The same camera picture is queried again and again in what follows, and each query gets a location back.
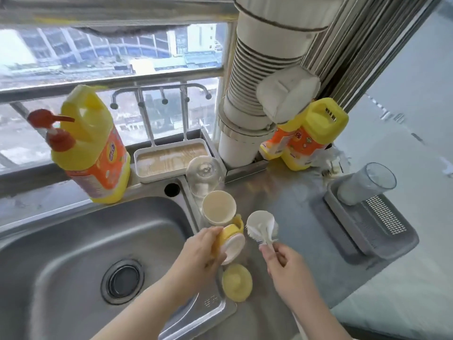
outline sink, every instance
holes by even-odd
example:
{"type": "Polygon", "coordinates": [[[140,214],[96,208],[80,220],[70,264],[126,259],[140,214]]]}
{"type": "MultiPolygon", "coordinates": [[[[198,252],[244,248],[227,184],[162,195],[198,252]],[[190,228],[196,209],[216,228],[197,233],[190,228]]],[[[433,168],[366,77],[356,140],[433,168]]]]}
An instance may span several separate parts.
{"type": "MultiPolygon", "coordinates": [[[[171,267],[201,217],[184,177],[128,188],[0,228],[2,339],[91,338],[171,267]]],[[[160,340],[191,339],[236,310],[219,275],[168,320],[160,340]]]]}

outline gray tray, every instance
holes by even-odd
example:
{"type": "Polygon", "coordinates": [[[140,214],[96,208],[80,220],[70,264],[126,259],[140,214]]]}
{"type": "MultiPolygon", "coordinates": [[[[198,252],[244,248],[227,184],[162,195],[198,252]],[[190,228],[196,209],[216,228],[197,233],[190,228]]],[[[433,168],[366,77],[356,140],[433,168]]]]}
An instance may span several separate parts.
{"type": "Polygon", "coordinates": [[[338,187],[349,177],[346,175],[330,182],[324,200],[360,251],[386,260],[410,252],[419,243],[419,237],[383,194],[353,206],[338,200],[338,187]]]}

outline person's left hand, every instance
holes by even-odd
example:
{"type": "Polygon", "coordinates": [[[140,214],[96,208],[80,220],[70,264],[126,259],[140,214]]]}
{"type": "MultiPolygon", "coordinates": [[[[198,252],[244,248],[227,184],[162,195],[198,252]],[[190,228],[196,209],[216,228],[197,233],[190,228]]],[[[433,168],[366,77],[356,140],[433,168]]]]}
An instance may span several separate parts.
{"type": "Polygon", "coordinates": [[[178,303],[184,303],[194,296],[209,280],[213,279],[220,264],[227,255],[220,253],[213,257],[211,247],[223,227],[203,228],[184,244],[173,266],[162,278],[167,286],[174,289],[178,303]]]}

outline cityscape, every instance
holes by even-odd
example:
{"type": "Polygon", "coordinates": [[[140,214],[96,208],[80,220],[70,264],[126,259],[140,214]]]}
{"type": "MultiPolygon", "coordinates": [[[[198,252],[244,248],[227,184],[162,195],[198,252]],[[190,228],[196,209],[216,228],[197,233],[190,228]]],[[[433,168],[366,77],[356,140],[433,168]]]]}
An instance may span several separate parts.
{"type": "MultiPolygon", "coordinates": [[[[0,90],[33,85],[52,85],[90,79],[177,72],[222,65],[226,23],[193,24],[134,37],[99,37],[75,28],[0,30],[0,90]]],[[[198,88],[188,89],[189,128],[205,127],[212,133],[218,78],[201,83],[212,94],[207,100],[198,88]]],[[[118,97],[112,110],[112,91],[99,97],[109,108],[125,145],[148,140],[134,94],[118,97]]],[[[179,89],[167,90],[168,104],[159,91],[144,93],[156,138],[182,132],[179,89]]],[[[47,108],[59,113],[65,97],[23,102],[30,111],[47,108]]],[[[0,105],[0,154],[13,165],[50,159],[44,139],[10,105],[0,105]]],[[[7,167],[0,161],[0,170],[7,167]]]]}

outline person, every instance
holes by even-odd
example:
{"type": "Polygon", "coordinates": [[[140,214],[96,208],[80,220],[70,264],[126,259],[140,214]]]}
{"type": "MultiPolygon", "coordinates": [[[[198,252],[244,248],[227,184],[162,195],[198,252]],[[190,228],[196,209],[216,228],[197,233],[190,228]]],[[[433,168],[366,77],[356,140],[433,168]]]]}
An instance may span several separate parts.
{"type": "MultiPolygon", "coordinates": [[[[144,290],[92,340],[157,340],[170,316],[214,276],[226,255],[212,257],[222,227],[203,228],[189,238],[169,271],[144,290]]],[[[282,243],[261,245],[275,289],[310,340],[351,340],[323,302],[303,258],[282,243]]]]}

